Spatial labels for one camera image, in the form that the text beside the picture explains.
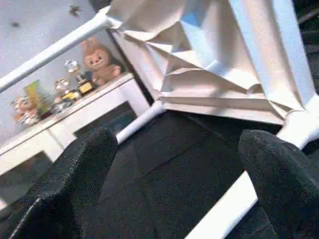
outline figurine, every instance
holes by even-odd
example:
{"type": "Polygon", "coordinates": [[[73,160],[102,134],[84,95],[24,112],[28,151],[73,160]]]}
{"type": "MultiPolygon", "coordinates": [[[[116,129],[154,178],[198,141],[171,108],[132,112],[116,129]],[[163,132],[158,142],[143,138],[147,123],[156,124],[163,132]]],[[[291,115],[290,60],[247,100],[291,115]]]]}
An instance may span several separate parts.
{"type": "Polygon", "coordinates": [[[112,56],[106,46],[97,41],[95,37],[82,42],[84,65],[92,72],[92,82],[104,85],[121,74],[121,67],[111,64],[112,56]]]}
{"type": "Polygon", "coordinates": [[[40,121],[36,104],[29,97],[19,97],[14,102],[14,109],[17,112],[14,118],[21,124],[31,126],[40,121]]]}

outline toy figure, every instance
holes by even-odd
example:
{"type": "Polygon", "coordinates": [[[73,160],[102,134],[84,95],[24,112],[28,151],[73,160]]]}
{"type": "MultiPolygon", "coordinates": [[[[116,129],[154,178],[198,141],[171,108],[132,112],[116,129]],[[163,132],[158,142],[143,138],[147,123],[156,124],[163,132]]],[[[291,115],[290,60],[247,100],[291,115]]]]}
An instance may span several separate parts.
{"type": "Polygon", "coordinates": [[[121,74],[121,67],[111,64],[112,56],[106,46],[97,41],[95,37],[82,42],[84,65],[92,72],[92,81],[97,85],[104,85],[121,74]]]}
{"type": "Polygon", "coordinates": [[[17,112],[14,118],[21,124],[31,126],[40,121],[36,104],[29,97],[19,97],[14,102],[14,109],[17,112]]]}

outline black fabric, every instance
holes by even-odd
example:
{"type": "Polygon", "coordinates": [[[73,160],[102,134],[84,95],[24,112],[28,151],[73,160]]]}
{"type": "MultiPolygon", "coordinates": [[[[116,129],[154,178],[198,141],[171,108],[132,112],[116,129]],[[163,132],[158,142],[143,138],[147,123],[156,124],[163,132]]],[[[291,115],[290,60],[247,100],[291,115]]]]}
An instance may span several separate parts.
{"type": "Polygon", "coordinates": [[[245,131],[239,152],[260,204],[281,238],[318,238],[318,158],[261,130],[245,131]]]}
{"type": "Polygon", "coordinates": [[[237,224],[227,239],[277,239],[265,210],[257,202],[237,224]]]}
{"type": "Polygon", "coordinates": [[[1,239],[84,238],[116,150],[104,128],[72,142],[2,223],[1,239]]]}
{"type": "Polygon", "coordinates": [[[184,238],[242,172],[221,133],[164,113],[120,146],[89,238],[184,238]]]}

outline yellow box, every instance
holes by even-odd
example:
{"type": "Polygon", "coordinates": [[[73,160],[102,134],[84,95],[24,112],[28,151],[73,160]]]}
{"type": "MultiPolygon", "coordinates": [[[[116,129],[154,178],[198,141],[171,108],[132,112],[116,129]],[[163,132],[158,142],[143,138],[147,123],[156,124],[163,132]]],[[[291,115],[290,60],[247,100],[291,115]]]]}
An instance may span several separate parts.
{"type": "Polygon", "coordinates": [[[91,90],[92,88],[93,87],[92,87],[91,83],[87,82],[87,83],[83,84],[82,86],[79,86],[78,89],[81,93],[85,93],[85,92],[88,92],[89,90],[91,90]]]}

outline white cabinet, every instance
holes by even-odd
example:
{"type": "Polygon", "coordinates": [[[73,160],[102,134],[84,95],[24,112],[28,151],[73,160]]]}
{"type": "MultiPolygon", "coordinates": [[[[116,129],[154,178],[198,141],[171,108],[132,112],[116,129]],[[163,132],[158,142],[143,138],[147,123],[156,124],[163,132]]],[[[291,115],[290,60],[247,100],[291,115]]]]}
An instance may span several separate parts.
{"type": "Polygon", "coordinates": [[[90,130],[97,121],[103,125],[115,121],[119,130],[117,119],[122,120],[129,112],[129,118],[125,118],[125,124],[129,124],[149,107],[133,75],[124,73],[9,140],[0,148],[0,210],[27,192],[76,139],[75,134],[90,130]]]}
{"type": "Polygon", "coordinates": [[[65,119],[49,128],[50,132],[66,148],[76,139],[76,131],[90,124],[109,111],[127,102],[136,116],[141,115],[149,105],[132,78],[95,101],[85,105],[65,119]]]}
{"type": "Polygon", "coordinates": [[[62,151],[44,130],[0,155],[0,210],[22,197],[62,151]]]}

